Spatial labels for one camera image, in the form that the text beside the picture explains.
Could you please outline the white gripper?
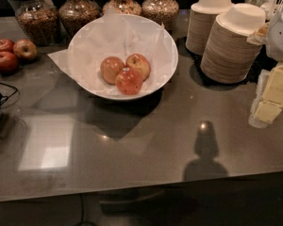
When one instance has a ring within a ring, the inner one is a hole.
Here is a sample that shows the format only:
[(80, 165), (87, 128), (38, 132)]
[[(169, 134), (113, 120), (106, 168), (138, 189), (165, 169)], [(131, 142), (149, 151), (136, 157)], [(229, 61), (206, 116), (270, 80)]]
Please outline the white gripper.
[[(269, 23), (266, 39), (267, 56), (283, 62), (283, 5)], [(255, 128), (266, 128), (283, 110), (283, 64), (258, 76), (256, 98), (248, 122)]]

